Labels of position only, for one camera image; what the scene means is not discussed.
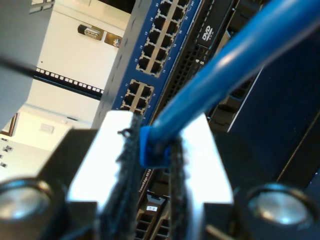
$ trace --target blue ethernet cable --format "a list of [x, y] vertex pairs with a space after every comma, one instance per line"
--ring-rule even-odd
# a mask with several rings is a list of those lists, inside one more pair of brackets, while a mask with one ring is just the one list
[[319, 25], [320, 0], [270, 2], [171, 100], [152, 126], [141, 128], [141, 164], [169, 164], [154, 159], [184, 127]]

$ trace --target blue network switch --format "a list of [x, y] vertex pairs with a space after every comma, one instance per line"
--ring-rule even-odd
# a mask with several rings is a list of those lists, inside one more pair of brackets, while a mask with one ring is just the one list
[[93, 128], [107, 111], [127, 110], [147, 124], [202, 0], [137, 0]]

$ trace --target white wall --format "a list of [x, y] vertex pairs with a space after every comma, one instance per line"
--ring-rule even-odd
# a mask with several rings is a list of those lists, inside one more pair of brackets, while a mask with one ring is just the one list
[[91, 124], [90, 122], [84, 122], [80, 120], [73, 120], [68, 118], [69, 116], [63, 115], [57, 112], [52, 112], [45, 110], [40, 107], [36, 107], [30, 104], [24, 104], [20, 110], [23, 110], [26, 113], [33, 114], [33, 115], [38, 115], [39, 117], [49, 119], [52, 121], [55, 121], [57, 123], [62, 123], [62, 124], [69, 124], [71, 125], [74, 129], [90, 129]]
[[[3, 151], [3, 147], [10, 146], [11, 152]], [[35, 177], [50, 156], [50, 151], [28, 146], [14, 141], [0, 140], [0, 162], [7, 167], [0, 166], [0, 182], [13, 178]]]
[[85, 122], [91, 127], [99, 101], [33, 80], [27, 104]]
[[[41, 124], [52, 126], [53, 132], [41, 131]], [[71, 128], [70, 124], [31, 114], [22, 107], [18, 112], [13, 136], [0, 134], [0, 138], [51, 152]]]
[[[78, 26], [80, 24], [94, 25], [123, 36], [124, 30], [106, 23], [111, 21], [108, 14], [113, 11], [118, 12], [116, 8], [110, 7], [110, 10], [109, 7], [98, 0], [92, 0], [90, 6], [71, 0], [56, 2], [37, 66], [104, 89], [118, 48], [104, 43], [104, 38], [98, 41], [78, 33]], [[86, 14], [81, 13], [85, 10], [90, 11]], [[38, 80], [33, 80], [26, 103], [49, 112], [75, 118], [87, 126], [91, 126], [99, 105], [98, 100]]]
[[53, 11], [37, 66], [104, 89], [118, 48], [78, 33], [80, 24], [88, 25]]
[[129, 13], [98, 0], [56, 0], [53, 9], [121, 37], [117, 29], [125, 30], [130, 18]]

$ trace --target ventilation grille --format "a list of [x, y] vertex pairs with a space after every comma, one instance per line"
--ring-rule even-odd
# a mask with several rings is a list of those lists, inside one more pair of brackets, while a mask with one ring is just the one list
[[234, 90], [230, 96], [234, 97], [235, 99], [242, 100], [246, 96], [253, 80], [254, 78], [250, 78], [249, 80], [245, 81], [240, 87]]
[[167, 240], [169, 238], [169, 220], [163, 219], [154, 240]]
[[179, 90], [192, 78], [201, 68], [204, 60], [208, 58], [208, 51], [201, 45], [196, 45], [193, 51], [188, 51], [183, 61], [180, 61], [178, 71], [172, 78], [173, 84], [163, 103], [163, 108], [179, 92]]
[[145, 240], [147, 232], [150, 231], [154, 216], [149, 214], [141, 214], [140, 221], [136, 225], [135, 240]]

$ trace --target blue cable clip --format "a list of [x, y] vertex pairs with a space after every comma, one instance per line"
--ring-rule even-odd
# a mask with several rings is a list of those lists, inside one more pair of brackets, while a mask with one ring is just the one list
[[170, 166], [170, 146], [163, 154], [154, 155], [148, 142], [149, 131], [152, 126], [140, 128], [140, 165], [145, 169], [165, 169]]

